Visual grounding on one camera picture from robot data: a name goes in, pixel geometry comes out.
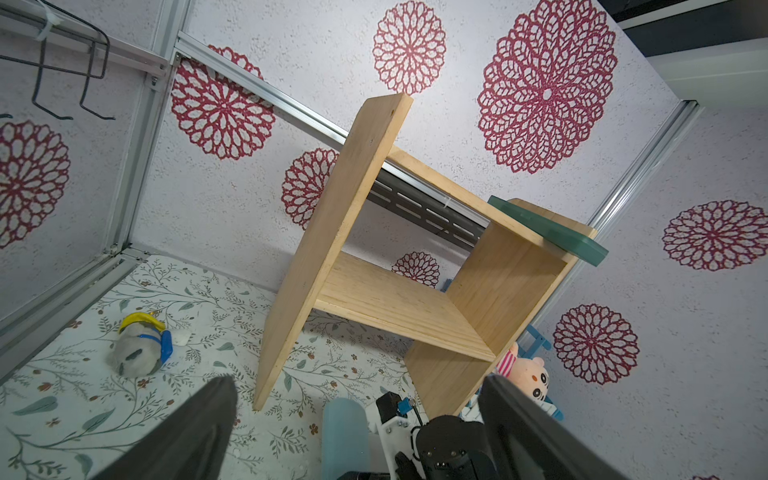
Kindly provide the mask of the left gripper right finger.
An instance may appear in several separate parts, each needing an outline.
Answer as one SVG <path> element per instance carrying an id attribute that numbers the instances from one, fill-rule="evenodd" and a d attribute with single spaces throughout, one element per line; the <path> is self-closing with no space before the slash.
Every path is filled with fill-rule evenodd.
<path id="1" fill-rule="evenodd" d="M 487 376 L 478 404 L 500 479 L 626 479 L 506 378 Z"/>

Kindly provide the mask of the light blue pencil case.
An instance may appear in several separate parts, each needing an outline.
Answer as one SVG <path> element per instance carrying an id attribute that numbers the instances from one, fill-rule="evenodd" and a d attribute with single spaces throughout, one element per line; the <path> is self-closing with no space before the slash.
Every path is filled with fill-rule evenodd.
<path id="1" fill-rule="evenodd" d="M 323 410 L 321 478 L 356 479 L 370 473 L 371 449 L 366 412 L 348 398 L 336 398 Z"/>

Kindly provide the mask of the dark green pencil case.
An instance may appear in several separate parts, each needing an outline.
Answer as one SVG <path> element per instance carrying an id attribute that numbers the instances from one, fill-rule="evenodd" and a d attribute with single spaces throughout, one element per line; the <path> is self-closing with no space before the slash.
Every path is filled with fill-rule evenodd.
<path id="1" fill-rule="evenodd" d="M 550 243 L 592 266 L 599 266 L 609 253 L 588 234 L 582 233 L 576 227 L 567 226 L 567 218 L 549 210 L 519 199 L 503 200 L 497 196 L 490 196 L 488 203 Z"/>

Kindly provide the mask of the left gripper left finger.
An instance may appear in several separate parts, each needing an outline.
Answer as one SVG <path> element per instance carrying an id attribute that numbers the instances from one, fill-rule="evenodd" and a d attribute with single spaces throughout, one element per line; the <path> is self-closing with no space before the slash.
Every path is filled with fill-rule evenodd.
<path id="1" fill-rule="evenodd" d="M 217 479 L 237 414 L 230 376 L 216 377 L 163 420 L 98 479 Z"/>

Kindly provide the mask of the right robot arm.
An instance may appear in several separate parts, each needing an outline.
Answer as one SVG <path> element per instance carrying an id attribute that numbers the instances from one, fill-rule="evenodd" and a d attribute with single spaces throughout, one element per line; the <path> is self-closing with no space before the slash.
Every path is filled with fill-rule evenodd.
<path id="1" fill-rule="evenodd" d="M 443 415 L 425 424 L 393 418 L 364 442 L 325 459 L 325 479 L 497 479 L 480 422 Z"/>

